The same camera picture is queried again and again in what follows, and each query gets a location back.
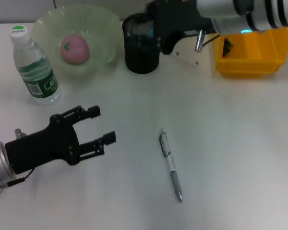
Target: white bottle cap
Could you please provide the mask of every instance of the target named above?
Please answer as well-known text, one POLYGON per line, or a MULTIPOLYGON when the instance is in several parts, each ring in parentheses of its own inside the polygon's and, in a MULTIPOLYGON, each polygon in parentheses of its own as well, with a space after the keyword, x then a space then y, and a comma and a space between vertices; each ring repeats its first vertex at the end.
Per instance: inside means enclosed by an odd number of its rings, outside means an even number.
POLYGON ((9 35, 14 45, 24 44, 30 40, 30 33, 23 25, 14 26, 9 35))

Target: yellow container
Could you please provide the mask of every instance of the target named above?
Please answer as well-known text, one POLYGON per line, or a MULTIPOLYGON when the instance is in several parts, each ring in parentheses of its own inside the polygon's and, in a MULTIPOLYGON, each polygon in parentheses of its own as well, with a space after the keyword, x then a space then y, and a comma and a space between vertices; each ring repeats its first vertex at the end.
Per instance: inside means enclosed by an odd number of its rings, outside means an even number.
POLYGON ((274 73, 286 62, 288 53, 288 27, 269 30, 264 33, 252 32, 220 36, 214 42, 216 70, 228 78, 264 78, 274 73), (224 40, 233 46, 223 56, 224 40))

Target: table surface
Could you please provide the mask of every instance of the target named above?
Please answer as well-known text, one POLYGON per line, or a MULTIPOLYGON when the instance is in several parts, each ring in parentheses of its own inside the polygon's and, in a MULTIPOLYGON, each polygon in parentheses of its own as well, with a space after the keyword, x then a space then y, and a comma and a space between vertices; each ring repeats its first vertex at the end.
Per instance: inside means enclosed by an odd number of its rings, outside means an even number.
POLYGON ((100 117, 74 126, 79 141, 114 130, 117 142, 73 167, 38 167, 5 190, 0 229, 288 230, 288 63, 280 70, 287 80, 227 81, 161 55, 156 71, 137 75, 120 49, 89 79, 58 75, 62 97, 42 107, 14 67, 10 27, 0 24, 0 141, 14 140, 16 128, 39 131, 77 105, 99 105, 100 117))

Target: water bottle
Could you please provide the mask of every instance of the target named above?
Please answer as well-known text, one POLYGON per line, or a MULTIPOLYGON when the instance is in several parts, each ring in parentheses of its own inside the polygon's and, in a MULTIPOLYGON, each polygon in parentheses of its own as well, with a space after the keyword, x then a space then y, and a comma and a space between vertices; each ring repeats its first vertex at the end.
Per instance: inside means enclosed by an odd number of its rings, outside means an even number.
POLYGON ((15 66, 31 95, 40 104, 55 102, 60 91, 47 55, 23 25, 13 27, 10 38, 14 44, 15 66))

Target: ballpoint pen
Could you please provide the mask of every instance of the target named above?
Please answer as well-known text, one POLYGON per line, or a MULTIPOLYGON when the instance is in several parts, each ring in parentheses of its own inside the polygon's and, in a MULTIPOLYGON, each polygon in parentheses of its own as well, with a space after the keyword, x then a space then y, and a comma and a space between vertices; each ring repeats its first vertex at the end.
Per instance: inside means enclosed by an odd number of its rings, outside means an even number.
POLYGON ((168 138, 165 132, 161 130, 161 134, 159 136, 159 142, 162 148, 162 152, 164 157, 167 159, 169 174, 171 176, 171 180, 174 186, 174 191, 177 196, 177 199, 182 202, 182 190, 179 184, 178 175, 176 172, 175 164, 173 161, 171 150, 169 149, 168 145, 168 138))

